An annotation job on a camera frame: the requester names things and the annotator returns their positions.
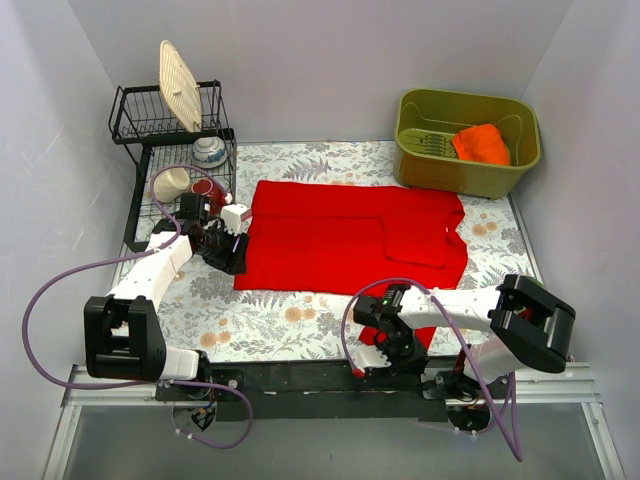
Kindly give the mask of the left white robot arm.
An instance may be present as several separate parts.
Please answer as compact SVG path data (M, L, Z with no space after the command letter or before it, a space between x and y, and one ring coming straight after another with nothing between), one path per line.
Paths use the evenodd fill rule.
M193 400L205 398L213 386L196 350L166 344L157 308L180 269L194 256L228 275L246 272L249 235L241 231L251 217L242 204L211 206L200 194L180 197L175 221L156 223L145 256L103 297L84 306L86 366L94 378L134 381L178 380Z

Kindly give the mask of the red t shirt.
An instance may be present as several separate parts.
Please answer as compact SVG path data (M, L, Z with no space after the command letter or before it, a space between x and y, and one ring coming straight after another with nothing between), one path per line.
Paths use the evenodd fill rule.
M353 295L402 277L454 289L468 262L454 193L261 180L237 290Z

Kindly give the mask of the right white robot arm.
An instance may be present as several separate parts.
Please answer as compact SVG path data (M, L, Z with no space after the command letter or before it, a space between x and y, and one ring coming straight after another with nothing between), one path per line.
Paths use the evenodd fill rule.
M509 274L496 287L475 290L428 289L401 277L378 284L382 295L364 287L347 307L355 323L375 331L372 340L345 352L359 378L374 369L412 373L435 398L472 401L517 370L566 369L576 311L532 277ZM427 375L428 345L419 335L435 328L490 337L480 344L463 342L451 370Z

